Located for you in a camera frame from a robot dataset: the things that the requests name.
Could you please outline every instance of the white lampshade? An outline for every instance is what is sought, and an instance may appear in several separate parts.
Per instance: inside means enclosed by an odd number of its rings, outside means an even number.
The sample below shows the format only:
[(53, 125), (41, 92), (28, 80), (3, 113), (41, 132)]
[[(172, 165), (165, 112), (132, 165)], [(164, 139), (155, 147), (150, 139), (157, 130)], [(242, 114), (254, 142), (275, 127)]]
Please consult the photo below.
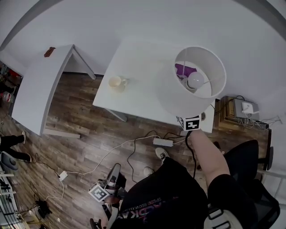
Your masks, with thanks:
[[(189, 91), (177, 76), (175, 64), (195, 68), (205, 78), (205, 84)], [(203, 113), (222, 92), (227, 75), (222, 61), (202, 47), (188, 47), (170, 58), (157, 75), (157, 97), (162, 107), (172, 115), (190, 118)]]

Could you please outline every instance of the power adapter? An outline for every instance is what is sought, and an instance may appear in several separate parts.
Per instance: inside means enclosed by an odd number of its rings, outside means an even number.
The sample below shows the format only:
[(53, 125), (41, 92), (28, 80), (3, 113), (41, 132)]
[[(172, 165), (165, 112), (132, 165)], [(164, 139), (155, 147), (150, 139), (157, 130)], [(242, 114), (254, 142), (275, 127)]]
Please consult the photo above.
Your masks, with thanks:
[(161, 138), (154, 138), (153, 144), (154, 145), (162, 145), (162, 146), (172, 147), (173, 146), (173, 141), (172, 140), (167, 140), (167, 139), (161, 139)]
[(59, 180), (63, 181), (65, 178), (67, 177), (67, 172), (63, 171), (60, 175), (59, 175)]

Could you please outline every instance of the cup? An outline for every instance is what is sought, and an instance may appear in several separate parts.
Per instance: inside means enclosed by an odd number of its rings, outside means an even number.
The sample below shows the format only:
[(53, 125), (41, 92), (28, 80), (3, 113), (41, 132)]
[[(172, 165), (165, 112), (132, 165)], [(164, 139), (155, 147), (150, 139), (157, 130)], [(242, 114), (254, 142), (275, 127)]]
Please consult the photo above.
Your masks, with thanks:
[(121, 93), (127, 85), (127, 79), (123, 79), (120, 76), (114, 76), (109, 79), (108, 84), (113, 91)]

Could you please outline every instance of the shoe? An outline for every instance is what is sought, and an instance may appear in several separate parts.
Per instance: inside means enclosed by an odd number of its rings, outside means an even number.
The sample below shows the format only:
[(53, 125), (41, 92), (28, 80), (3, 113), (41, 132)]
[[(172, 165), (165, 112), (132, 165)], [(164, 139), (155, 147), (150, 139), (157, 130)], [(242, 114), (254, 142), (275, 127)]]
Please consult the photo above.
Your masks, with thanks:
[(146, 167), (144, 168), (143, 173), (144, 173), (144, 176), (145, 176), (145, 177), (148, 177), (148, 176), (150, 176), (151, 174), (154, 173), (154, 170), (151, 169), (150, 167), (146, 166)]
[(13, 90), (13, 92), (12, 92), (12, 95), (15, 94), (16, 89), (17, 89), (17, 87), (15, 86), (15, 87), (14, 87), (14, 90)]
[(162, 162), (165, 160), (166, 157), (169, 157), (166, 150), (164, 150), (161, 147), (156, 148), (155, 152), (156, 152), (157, 157), (160, 158)]
[(29, 153), (26, 153), (26, 154), (28, 154), (30, 156), (30, 161), (29, 162), (30, 163), (33, 162), (31, 155)]
[(26, 142), (26, 133), (25, 133), (25, 131), (22, 131), (22, 135), (24, 136), (23, 144), (25, 144), (25, 142)]

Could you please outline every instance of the person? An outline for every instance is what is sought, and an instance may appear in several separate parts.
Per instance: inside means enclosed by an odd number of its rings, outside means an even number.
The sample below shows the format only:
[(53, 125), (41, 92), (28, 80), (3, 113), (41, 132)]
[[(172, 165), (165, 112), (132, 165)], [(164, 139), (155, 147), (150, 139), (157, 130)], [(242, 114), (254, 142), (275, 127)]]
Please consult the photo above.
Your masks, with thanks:
[(10, 88), (4, 82), (0, 82), (0, 93), (7, 91), (10, 94), (14, 94), (15, 90), (16, 90), (16, 87)]
[(26, 133), (24, 131), (20, 136), (12, 135), (12, 136), (0, 137), (0, 151), (1, 152), (5, 151), (15, 159), (32, 162), (32, 157), (28, 153), (17, 152), (10, 148), (19, 143), (25, 144), (25, 142), (26, 142)]
[(220, 150), (201, 130), (192, 131), (189, 137), (206, 177), (208, 197), (185, 167), (163, 148), (156, 148), (162, 166), (156, 172), (145, 167), (146, 178), (128, 191), (111, 229), (204, 228), (209, 203), (230, 211), (242, 228), (255, 227), (254, 202), (230, 176)]

